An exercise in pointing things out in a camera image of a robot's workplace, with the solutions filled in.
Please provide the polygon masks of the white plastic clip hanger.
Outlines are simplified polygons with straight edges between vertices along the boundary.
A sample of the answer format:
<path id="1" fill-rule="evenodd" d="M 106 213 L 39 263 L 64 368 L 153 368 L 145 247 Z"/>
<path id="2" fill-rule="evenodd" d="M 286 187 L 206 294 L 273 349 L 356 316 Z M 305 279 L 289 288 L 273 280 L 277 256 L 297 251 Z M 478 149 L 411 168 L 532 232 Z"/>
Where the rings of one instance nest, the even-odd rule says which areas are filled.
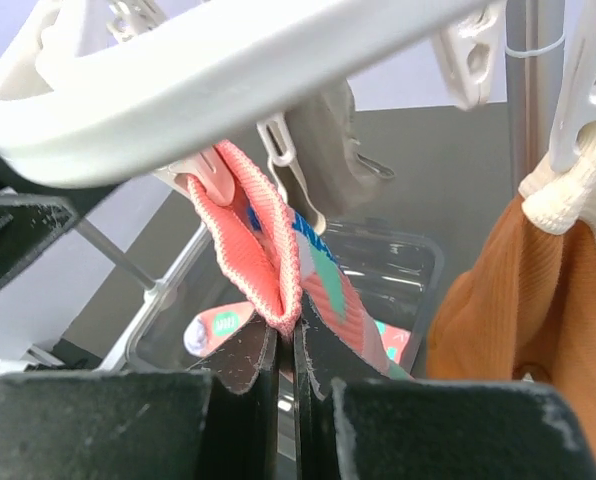
<path id="1" fill-rule="evenodd" d="M 466 106 L 501 1 L 41 1 L 0 57 L 0 157 L 53 188 L 179 163 L 425 38 Z"/>

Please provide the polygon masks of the orange beige sock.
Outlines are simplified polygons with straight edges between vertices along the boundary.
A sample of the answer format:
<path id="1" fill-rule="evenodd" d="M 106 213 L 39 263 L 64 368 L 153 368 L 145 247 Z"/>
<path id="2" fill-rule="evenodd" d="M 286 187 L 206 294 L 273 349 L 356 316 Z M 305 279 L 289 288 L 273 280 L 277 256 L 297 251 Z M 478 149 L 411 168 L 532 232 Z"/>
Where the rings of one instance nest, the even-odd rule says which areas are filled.
<path id="1" fill-rule="evenodd" d="M 542 161 L 520 184 L 428 333 L 434 380 L 552 385 L 596 457 L 596 122 L 565 173 Z"/>

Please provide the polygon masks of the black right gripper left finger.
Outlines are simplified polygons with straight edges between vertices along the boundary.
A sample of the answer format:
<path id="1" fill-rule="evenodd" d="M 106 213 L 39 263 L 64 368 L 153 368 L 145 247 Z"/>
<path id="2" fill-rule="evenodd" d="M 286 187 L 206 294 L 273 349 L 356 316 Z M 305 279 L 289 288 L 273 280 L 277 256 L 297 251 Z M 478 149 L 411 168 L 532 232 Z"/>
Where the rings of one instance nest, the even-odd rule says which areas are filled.
<path id="1" fill-rule="evenodd" d="M 277 335 L 254 319 L 185 372 L 0 378 L 0 479 L 270 479 Z"/>

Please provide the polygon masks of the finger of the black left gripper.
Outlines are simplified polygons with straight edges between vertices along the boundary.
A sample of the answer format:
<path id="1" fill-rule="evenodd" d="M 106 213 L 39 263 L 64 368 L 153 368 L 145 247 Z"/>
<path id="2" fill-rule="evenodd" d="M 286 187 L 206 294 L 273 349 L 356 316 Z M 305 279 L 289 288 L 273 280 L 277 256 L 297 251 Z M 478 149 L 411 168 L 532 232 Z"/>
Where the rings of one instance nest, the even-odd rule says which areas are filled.
<path id="1" fill-rule="evenodd" d="M 0 290 L 118 188 L 42 186 L 0 157 Z"/>

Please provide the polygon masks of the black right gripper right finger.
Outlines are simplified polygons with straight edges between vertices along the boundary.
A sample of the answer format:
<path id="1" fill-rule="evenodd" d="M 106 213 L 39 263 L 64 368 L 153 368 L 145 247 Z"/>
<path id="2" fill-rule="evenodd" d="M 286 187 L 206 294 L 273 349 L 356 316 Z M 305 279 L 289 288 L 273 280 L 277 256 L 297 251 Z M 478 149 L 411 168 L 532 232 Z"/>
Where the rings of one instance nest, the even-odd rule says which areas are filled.
<path id="1" fill-rule="evenodd" d="M 596 479 L 575 414 L 548 386 L 389 379 L 310 298 L 293 356 L 302 479 Z"/>

